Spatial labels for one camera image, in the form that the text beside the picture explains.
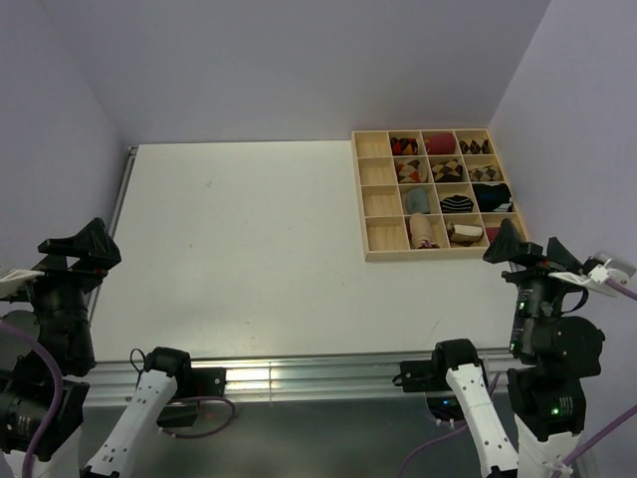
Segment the tan sock with purple stripes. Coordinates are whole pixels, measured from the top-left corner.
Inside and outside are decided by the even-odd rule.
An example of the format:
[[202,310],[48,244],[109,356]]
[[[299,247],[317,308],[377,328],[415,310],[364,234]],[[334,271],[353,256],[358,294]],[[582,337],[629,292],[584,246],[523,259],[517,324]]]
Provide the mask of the tan sock with purple stripes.
[[437,249],[439,247],[431,223],[425,214],[415,213],[410,216],[409,234],[412,249]]

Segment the tan orange argyle sock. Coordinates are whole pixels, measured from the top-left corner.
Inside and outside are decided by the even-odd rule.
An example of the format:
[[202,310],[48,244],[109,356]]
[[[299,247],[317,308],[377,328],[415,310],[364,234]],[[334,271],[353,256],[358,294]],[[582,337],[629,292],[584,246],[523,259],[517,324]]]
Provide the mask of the tan orange argyle sock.
[[394,165],[399,184],[425,183],[428,180],[427,165],[420,158],[395,158]]

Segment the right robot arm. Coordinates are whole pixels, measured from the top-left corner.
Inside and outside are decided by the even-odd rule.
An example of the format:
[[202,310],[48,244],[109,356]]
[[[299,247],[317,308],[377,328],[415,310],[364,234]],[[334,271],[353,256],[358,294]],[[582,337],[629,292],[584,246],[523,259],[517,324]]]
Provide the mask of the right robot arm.
[[564,310],[563,300],[579,294],[577,305],[583,307],[592,292],[635,298],[627,284],[636,267],[603,251],[581,262],[555,237],[544,247],[527,242],[509,219],[483,259],[509,263],[502,277],[517,288],[509,351],[521,367],[509,369],[507,381],[518,442],[511,443],[502,426],[471,341],[437,344],[432,379],[454,392],[482,476],[566,477],[581,449],[586,414],[581,382],[600,375],[605,336],[574,310]]

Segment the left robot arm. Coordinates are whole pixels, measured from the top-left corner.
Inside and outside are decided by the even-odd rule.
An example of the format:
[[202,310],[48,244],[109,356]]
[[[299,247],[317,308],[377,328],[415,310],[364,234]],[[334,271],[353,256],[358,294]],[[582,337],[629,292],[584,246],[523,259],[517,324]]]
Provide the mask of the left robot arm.
[[2,332],[29,349],[1,373],[1,450],[17,477],[128,477],[136,452],[173,397],[194,384],[189,353],[157,347],[144,359],[131,403],[85,467],[73,458],[96,366],[87,296],[121,261],[104,221],[43,241],[31,269],[1,275],[1,299],[31,306],[36,337],[3,322]]

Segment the magenta purple rolled sock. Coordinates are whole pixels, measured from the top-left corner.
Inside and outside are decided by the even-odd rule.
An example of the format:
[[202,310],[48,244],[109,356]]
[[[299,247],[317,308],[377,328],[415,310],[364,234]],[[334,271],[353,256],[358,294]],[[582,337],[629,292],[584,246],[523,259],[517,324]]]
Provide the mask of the magenta purple rolled sock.
[[489,241],[490,244],[492,244],[498,237],[499,233],[500,233],[500,227],[487,227],[485,229],[486,233],[487,233],[487,239]]

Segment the black blue rolled sock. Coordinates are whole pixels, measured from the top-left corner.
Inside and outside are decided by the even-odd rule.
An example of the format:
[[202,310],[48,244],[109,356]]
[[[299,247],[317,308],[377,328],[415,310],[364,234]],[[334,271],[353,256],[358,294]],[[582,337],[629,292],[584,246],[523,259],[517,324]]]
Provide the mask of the black blue rolled sock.
[[505,183],[476,183],[473,185],[478,208],[483,213],[513,211],[512,193]]

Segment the beige rolled sock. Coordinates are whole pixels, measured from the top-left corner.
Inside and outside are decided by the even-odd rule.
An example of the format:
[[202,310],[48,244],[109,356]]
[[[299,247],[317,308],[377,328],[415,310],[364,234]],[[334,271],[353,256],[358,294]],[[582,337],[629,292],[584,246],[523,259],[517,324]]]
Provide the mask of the beige rolled sock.
[[446,223],[446,232],[449,241],[456,244],[475,244],[480,242],[484,236],[484,231],[480,226],[457,224],[451,221]]

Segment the black white striped rolled sock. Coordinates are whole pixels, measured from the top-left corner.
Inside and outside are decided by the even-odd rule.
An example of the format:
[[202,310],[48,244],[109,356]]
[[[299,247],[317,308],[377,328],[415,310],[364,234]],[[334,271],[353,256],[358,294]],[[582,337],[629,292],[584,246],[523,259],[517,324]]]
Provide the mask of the black white striped rolled sock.
[[440,209],[443,214],[472,213],[474,205],[471,197],[460,194],[445,197],[440,201]]

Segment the grey brown argyle rolled sock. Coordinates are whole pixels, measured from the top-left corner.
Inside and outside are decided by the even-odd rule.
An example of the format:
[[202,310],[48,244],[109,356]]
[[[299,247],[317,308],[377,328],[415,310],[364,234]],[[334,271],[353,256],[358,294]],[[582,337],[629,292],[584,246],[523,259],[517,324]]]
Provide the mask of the grey brown argyle rolled sock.
[[503,180],[502,172],[494,165],[470,168],[468,175],[471,182],[501,182]]

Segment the brown tan argyle rolled sock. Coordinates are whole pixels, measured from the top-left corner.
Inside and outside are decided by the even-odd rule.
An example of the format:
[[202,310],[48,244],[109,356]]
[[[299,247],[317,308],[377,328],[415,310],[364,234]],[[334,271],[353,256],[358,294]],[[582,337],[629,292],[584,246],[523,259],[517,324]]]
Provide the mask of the brown tan argyle rolled sock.
[[431,165],[432,178],[436,183],[462,182],[464,166],[458,159],[449,159]]

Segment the brown white argyle rolled sock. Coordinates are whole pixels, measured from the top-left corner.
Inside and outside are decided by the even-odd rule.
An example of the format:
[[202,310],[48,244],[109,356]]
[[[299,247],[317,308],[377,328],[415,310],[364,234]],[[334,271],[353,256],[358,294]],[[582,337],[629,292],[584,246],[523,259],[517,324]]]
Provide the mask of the brown white argyle rolled sock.
[[491,143],[486,137],[460,139],[459,147],[463,154],[491,154]]

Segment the wooden compartment tray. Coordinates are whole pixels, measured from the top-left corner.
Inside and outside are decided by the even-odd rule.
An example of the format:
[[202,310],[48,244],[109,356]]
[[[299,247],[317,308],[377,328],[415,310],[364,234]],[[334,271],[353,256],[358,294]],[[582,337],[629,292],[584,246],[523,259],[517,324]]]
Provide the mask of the wooden compartment tray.
[[[453,154],[428,155],[424,138],[439,133],[451,132],[456,140]],[[389,138],[415,137],[419,144],[417,155],[393,155]],[[491,143],[491,154],[463,154],[459,147],[460,139],[486,137]],[[366,261],[409,261],[438,259],[477,259],[490,246],[485,229],[500,227],[503,219],[511,219],[520,234],[527,230],[520,216],[517,202],[509,179],[503,169],[494,140],[484,127],[474,128],[411,128],[390,130],[359,130],[351,135],[354,176],[357,188],[359,217],[362,231],[364,257]],[[423,160],[429,172],[425,183],[399,184],[397,182],[394,159],[417,157]],[[436,183],[432,178],[431,165],[436,162],[458,159],[464,166],[462,182]],[[471,182],[468,170],[473,167],[494,165],[502,172],[501,182]],[[513,211],[506,213],[483,213],[479,210],[473,185],[476,183],[505,183],[513,200]],[[425,214],[429,219],[437,249],[412,249],[409,234],[409,218],[406,213],[405,195],[414,188],[425,188],[428,194],[431,212]],[[452,195],[466,195],[475,205],[472,213],[443,214],[440,201]],[[446,223],[480,226],[484,236],[475,244],[451,243],[446,232]]]

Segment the crimson rolled sock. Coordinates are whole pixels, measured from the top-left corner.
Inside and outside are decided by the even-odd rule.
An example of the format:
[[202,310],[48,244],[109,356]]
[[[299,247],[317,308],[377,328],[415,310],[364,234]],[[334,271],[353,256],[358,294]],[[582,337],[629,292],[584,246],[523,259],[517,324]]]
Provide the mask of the crimson rolled sock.
[[439,132],[426,136],[424,144],[428,155],[453,154],[456,148],[456,140],[451,132]]

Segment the red orange argyle rolled sock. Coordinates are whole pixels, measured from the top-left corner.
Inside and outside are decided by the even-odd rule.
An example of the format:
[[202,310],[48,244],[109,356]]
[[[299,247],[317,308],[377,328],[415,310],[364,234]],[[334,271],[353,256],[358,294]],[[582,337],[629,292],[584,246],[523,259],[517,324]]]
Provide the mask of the red orange argyle rolled sock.
[[415,137],[391,136],[389,141],[393,155],[417,155],[419,152],[419,144]]

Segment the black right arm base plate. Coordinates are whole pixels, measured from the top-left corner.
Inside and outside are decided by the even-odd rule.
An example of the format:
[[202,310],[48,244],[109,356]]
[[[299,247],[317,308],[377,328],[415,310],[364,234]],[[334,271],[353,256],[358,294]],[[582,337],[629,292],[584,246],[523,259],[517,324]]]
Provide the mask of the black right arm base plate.
[[486,378],[477,354],[463,350],[462,354],[443,356],[443,351],[437,350],[428,360],[403,361],[392,383],[406,393],[442,393],[426,398],[430,414],[449,425],[465,420],[474,425],[494,414]]

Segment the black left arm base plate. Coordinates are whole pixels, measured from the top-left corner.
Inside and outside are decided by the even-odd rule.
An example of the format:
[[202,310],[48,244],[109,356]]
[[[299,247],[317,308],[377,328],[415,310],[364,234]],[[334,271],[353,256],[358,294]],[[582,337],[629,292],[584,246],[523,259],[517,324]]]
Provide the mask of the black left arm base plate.
[[191,427],[202,407],[195,402],[184,402],[195,396],[223,396],[226,384],[226,369],[223,367],[196,367],[184,386],[180,386],[170,402],[163,408],[157,425],[173,429]]

